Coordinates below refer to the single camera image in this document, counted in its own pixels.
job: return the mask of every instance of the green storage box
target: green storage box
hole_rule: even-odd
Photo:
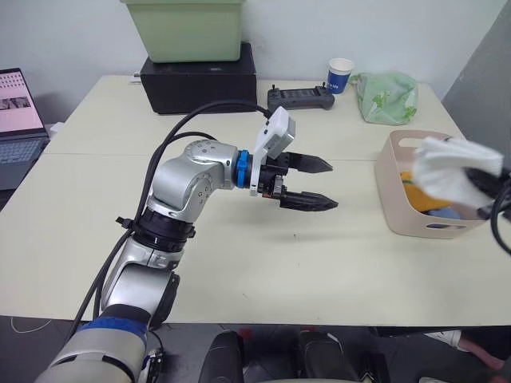
[[[244,0],[121,0],[153,62],[236,61]]]

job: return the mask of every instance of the black remote controller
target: black remote controller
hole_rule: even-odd
[[[322,86],[309,89],[280,90],[274,85],[268,90],[268,109],[274,112],[279,106],[285,109],[323,108],[330,109],[334,104],[334,96]]]

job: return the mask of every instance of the blue paper cup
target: blue paper cup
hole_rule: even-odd
[[[353,61],[346,58],[332,58],[328,65],[327,89],[330,93],[340,94],[344,92],[351,71],[355,67]]]

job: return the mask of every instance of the laptop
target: laptop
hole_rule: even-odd
[[[48,141],[22,71],[0,69],[0,190],[19,186]]]

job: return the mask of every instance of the black box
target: black box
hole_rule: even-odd
[[[159,114],[190,113],[212,101],[257,103],[256,68],[252,48],[241,43],[238,61],[155,64],[149,58],[141,70],[145,93]],[[243,106],[221,107],[211,113],[252,111]]]

